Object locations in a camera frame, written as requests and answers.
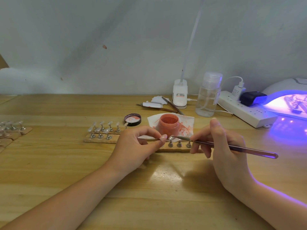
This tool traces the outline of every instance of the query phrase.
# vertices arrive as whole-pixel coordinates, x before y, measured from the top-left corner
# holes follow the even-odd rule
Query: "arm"
[[[224,130],[217,119],[191,137],[192,140],[214,141],[213,166],[224,188],[254,210],[277,230],[307,229],[307,205],[256,181],[245,153],[230,151],[228,144],[245,147],[242,136]],[[190,153],[198,151],[194,144]],[[201,145],[207,158],[211,148]]]
[[[138,140],[140,135],[161,140],[147,144],[145,140]],[[124,130],[112,155],[101,168],[17,217],[1,230],[76,229],[120,180],[139,167],[165,141],[166,135],[161,136],[150,127]]]

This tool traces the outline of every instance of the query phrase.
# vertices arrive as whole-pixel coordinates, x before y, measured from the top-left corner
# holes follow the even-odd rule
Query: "hand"
[[[243,189],[243,186],[255,181],[250,173],[246,153],[230,151],[228,144],[245,147],[241,135],[224,130],[216,118],[211,119],[210,125],[190,137],[191,140],[214,142],[213,166],[217,177],[230,193]],[[193,143],[191,154],[198,151],[199,144]],[[201,144],[201,149],[207,158],[211,157],[211,147]]]
[[[157,140],[150,144],[145,139],[138,139],[141,135],[152,136]],[[162,147],[167,135],[161,135],[152,127],[142,126],[125,129],[116,143],[112,155],[107,161],[112,167],[125,175],[138,168],[146,158]]]

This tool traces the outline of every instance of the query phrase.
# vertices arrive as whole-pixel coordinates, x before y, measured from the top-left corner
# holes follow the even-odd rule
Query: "forearm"
[[[277,230],[307,229],[307,205],[255,182],[234,194]]]
[[[124,177],[107,164],[19,216],[2,230],[74,230]]]

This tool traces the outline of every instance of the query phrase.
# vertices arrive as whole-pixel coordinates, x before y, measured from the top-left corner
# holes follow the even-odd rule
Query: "white wall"
[[[0,53],[11,67],[0,71],[0,93],[171,93],[199,3],[0,0]],[[205,71],[242,76],[248,90],[306,77],[306,6],[205,0],[185,75],[189,93],[198,93]]]

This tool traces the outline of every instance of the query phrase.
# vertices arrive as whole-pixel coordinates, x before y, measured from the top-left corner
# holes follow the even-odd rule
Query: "uv nail lamp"
[[[264,108],[277,115],[307,121],[307,78],[290,78],[277,82],[263,91]]]

